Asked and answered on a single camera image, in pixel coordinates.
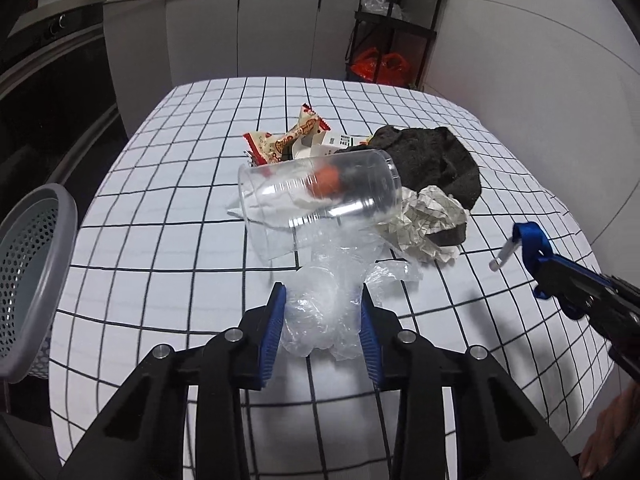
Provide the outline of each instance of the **white grid tablecloth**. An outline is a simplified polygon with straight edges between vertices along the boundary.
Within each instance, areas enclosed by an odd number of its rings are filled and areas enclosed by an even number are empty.
[[[489,348],[564,438],[580,421],[612,361],[586,320],[538,301],[518,258],[488,263],[514,222],[533,220],[557,253],[598,270],[566,207],[463,108],[421,92],[301,78],[235,78],[175,88],[140,126],[102,183],[78,234],[54,320],[50,405],[65,460],[150,349],[200,346],[264,304],[271,286],[304,265],[285,256],[265,268],[244,223],[226,206],[250,130],[284,132],[309,103],[334,130],[367,137],[384,124],[447,126],[481,168],[482,196],[452,265],[423,265],[418,283],[398,282],[383,306],[436,346]],[[389,251],[381,258],[394,257]],[[455,475],[450,392],[449,476]],[[190,388],[184,476],[193,478],[196,389]],[[280,351],[262,392],[242,393],[252,478],[386,479],[398,393],[379,394],[362,360]]]

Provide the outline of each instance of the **clear plastic cup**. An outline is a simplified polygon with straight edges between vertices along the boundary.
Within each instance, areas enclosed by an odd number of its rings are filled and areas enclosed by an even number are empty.
[[[251,244],[265,262],[330,242],[336,229],[388,220],[402,202],[396,166],[381,150],[241,166],[238,189]]]

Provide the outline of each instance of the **snack wrapper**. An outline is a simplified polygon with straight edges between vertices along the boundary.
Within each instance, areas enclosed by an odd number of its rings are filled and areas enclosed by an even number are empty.
[[[287,133],[280,136],[272,135],[269,132],[249,132],[244,134],[244,138],[249,143],[252,159],[258,166],[263,164],[276,164],[282,161],[282,150],[291,140],[306,135],[315,135],[329,131],[328,124],[325,123],[311,106],[303,104],[300,107],[300,116],[297,124]]]

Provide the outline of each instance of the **gray plastic basket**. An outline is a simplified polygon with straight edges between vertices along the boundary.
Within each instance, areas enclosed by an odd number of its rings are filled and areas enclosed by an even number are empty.
[[[77,229],[76,203],[59,184],[30,192],[0,224],[1,379],[22,380],[49,335]]]

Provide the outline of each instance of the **tablecloth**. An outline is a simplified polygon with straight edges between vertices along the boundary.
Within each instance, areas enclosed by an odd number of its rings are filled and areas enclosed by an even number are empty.
[[[105,177],[78,233],[50,350],[50,406],[61,460],[150,349],[200,346],[264,304],[274,281],[304,265],[291,254],[265,267],[244,223],[226,214],[246,163],[241,137],[284,132],[303,103],[332,129],[368,137],[384,124],[447,126],[481,168],[462,255],[424,264],[418,283],[383,298],[402,325],[436,346],[482,344],[510,372],[560,438],[581,420],[612,366],[586,320],[532,295],[512,258],[488,263],[514,222],[537,221],[559,254],[598,264],[562,202],[471,113],[417,91],[321,79],[255,77],[201,81],[172,90],[133,135]],[[381,258],[393,258],[388,250]],[[449,475],[455,425],[446,406]],[[193,478],[196,387],[190,387],[184,477]],[[307,359],[280,349],[261,392],[242,393],[249,467],[255,478],[386,479],[398,393],[379,394],[362,359]]]

